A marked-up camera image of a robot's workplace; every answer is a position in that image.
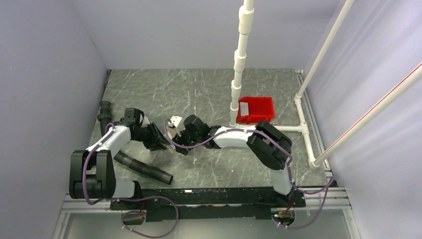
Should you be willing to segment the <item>white credit card stack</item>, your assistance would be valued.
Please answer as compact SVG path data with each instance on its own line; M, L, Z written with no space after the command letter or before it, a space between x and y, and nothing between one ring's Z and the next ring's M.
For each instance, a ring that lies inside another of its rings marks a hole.
M248 102L239 103L239 113L240 117L245 117L249 115L249 105Z

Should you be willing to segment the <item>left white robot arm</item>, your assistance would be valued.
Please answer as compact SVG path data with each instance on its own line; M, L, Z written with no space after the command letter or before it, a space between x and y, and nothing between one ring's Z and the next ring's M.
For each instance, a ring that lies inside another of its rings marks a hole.
M143 125L144 113L136 108L126 108L123 118L108 123L105 134L85 150L75 150L71 155L69 195L84 199L93 205L101 199L123 198L130 209L142 205L143 195L137 192L135 181L117 180L113 159L130 141L138 141L154 151L166 149L168 140L154 123Z

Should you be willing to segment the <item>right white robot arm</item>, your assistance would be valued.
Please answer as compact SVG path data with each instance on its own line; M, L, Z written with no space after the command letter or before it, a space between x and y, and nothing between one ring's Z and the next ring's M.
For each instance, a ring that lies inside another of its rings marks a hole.
M293 201L293 180L288 171L293 143L269 122L263 120L253 126L229 128L209 126L196 115L190 115L185 119L172 116L165 124L170 143L183 155L201 146L207 149L250 149L271 170L276 204L285 207Z

